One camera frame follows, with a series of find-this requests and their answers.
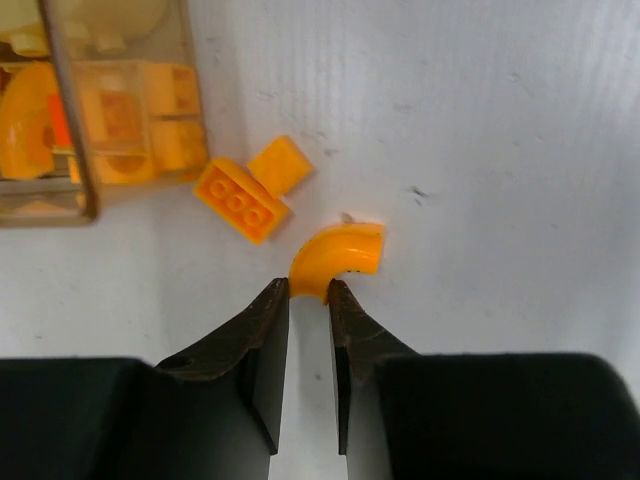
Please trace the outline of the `orange arch lego piece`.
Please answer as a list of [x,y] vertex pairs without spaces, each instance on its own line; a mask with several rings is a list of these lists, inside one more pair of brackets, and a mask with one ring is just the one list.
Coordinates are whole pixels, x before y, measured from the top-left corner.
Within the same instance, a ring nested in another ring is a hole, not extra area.
[[58,94],[53,66],[32,62],[10,80],[1,99],[1,174],[28,180],[55,168],[48,97]]

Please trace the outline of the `orange long lego brick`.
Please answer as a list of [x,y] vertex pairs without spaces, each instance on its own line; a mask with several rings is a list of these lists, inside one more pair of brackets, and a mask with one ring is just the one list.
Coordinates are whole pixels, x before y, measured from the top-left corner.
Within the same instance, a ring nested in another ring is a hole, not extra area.
[[194,195],[253,244],[267,239],[289,208],[228,158],[214,158],[193,188]]

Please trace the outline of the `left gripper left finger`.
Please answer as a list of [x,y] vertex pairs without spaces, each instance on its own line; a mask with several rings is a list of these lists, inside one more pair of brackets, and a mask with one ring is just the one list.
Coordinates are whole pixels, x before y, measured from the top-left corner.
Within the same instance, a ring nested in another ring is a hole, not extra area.
[[265,479],[278,451],[289,285],[149,365],[5,359],[5,479]]

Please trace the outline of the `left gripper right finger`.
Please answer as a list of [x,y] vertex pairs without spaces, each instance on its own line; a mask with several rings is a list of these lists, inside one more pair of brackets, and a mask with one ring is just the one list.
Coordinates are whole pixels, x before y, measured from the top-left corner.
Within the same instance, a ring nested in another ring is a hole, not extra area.
[[328,288],[352,479],[635,479],[639,410],[586,353],[423,355]]

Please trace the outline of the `orange curved lego piece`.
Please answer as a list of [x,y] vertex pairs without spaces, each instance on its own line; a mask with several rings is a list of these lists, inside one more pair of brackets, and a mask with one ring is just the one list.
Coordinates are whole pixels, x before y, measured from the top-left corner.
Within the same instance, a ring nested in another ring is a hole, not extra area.
[[377,223],[343,223],[319,231],[291,263],[290,297],[312,296],[326,304],[329,284],[339,275],[376,274],[384,238],[385,227]]

